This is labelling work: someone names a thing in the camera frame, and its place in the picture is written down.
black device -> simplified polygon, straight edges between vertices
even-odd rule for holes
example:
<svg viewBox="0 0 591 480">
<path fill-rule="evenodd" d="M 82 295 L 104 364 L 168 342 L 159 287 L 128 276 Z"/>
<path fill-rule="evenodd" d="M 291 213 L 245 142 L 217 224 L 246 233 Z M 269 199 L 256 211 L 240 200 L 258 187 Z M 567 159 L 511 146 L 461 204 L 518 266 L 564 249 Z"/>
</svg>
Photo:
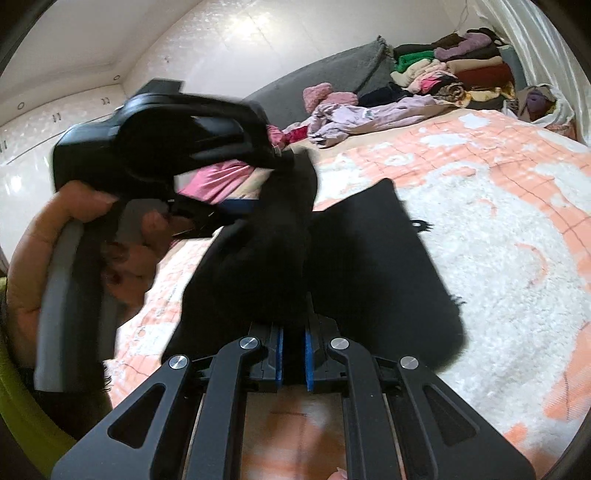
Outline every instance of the black device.
<svg viewBox="0 0 591 480">
<path fill-rule="evenodd" d="M 92 388 L 93 368 L 113 357 L 120 306 L 100 284 L 101 242 L 135 241 L 141 216 L 155 208 L 192 218 L 195 238 L 245 214 L 177 194 L 175 175 L 230 158 L 293 165 L 291 151 L 269 143 L 256 106 L 184 95 L 180 85 L 154 81 L 110 119 L 73 127 L 56 144 L 56 189 L 81 180 L 123 200 L 102 219 L 71 222 L 58 241 L 41 308 L 39 390 Z M 418 359 L 372 356 L 317 315 L 311 298 L 303 324 L 308 389 L 343 399 L 350 479 L 401 479 L 400 460 L 409 480 L 535 478 L 527 459 Z M 283 341 L 278 323 L 253 323 L 216 355 L 166 359 L 58 462 L 52 480 L 238 479 L 246 395 L 280 387 Z"/>
<path fill-rule="evenodd" d="M 340 393 L 351 480 L 534 480 L 525 457 L 437 375 L 376 358 L 311 309 L 306 377 Z M 251 326 L 217 355 L 175 355 L 63 456 L 51 480 L 237 480 L 246 396 L 281 385 L 282 329 Z"/>
</svg>

dark red fabric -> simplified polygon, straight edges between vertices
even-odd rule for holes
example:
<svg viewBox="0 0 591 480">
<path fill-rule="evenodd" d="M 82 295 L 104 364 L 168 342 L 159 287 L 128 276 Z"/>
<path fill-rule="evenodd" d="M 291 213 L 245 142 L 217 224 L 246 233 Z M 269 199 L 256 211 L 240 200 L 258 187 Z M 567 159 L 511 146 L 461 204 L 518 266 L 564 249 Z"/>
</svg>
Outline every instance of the dark red fabric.
<svg viewBox="0 0 591 480">
<path fill-rule="evenodd" d="M 511 69 L 506 63 L 457 72 L 456 76 L 466 85 L 466 90 L 472 90 L 475 87 L 504 87 L 508 82 L 515 83 Z"/>
<path fill-rule="evenodd" d="M 296 128 L 285 135 L 285 137 L 287 138 L 288 144 L 299 142 L 300 140 L 305 139 L 307 136 L 308 136 L 308 126 L 307 125 L 304 127 Z"/>
</svg>

fingernail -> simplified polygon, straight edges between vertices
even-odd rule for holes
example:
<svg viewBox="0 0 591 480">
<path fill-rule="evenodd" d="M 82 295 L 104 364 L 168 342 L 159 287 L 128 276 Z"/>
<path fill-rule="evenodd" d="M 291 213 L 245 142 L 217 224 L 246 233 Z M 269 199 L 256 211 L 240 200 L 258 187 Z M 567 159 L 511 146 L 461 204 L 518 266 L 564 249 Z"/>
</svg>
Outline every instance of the fingernail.
<svg viewBox="0 0 591 480">
<path fill-rule="evenodd" d="M 103 270 L 103 277 L 107 283 L 111 285 L 119 285 L 121 283 L 121 275 L 119 272 L 113 270 L 111 267 L 106 267 Z"/>
<path fill-rule="evenodd" d="M 109 263 L 123 263 L 129 258 L 129 249 L 119 242 L 104 242 L 100 253 Z"/>
<path fill-rule="evenodd" d="M 109 204 L 115 203 L 117 200 L 119 200 L 115 195 L 111 195 L 107 192 L 95 192 L 95 198 L 100 202 L 105 202 Z"/>
</svg>

ceiling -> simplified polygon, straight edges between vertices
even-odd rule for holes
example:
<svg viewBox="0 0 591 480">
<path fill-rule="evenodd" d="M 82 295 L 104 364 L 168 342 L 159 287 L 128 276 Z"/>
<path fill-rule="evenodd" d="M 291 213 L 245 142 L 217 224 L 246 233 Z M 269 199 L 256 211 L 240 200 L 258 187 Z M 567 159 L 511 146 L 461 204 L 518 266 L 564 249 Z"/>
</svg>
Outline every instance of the ceiling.
<svg viewBox="0 0 591 480">
<path fill-rule="evenodd" d="M 0 77 L 0 125 L 57 98 L 121 83 L 142 53 L 200 1 L 57 0 Z"/>
</svg>

purple sweater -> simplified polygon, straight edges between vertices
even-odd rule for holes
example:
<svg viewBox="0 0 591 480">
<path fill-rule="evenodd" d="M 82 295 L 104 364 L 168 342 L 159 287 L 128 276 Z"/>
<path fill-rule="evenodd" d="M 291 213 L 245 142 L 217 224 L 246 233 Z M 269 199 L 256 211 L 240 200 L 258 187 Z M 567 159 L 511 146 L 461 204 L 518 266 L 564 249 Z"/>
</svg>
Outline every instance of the purple sweater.
<svg viewBox="0 0 591 480">
<path fill-rule="evenodd" d="M 434 52 L 435 58 L 437 60 L 446 61 L 452 57 L 465 55 L 471 51 L 486 47 L 492 42 L 491 38 L 484 33 L 467 33 L 464 37 L 466 39 L 463 42 L 460 42 L 457 47 L 448 48 L 447 50 L 445 48 L 436 48 Z"/>
</svg>

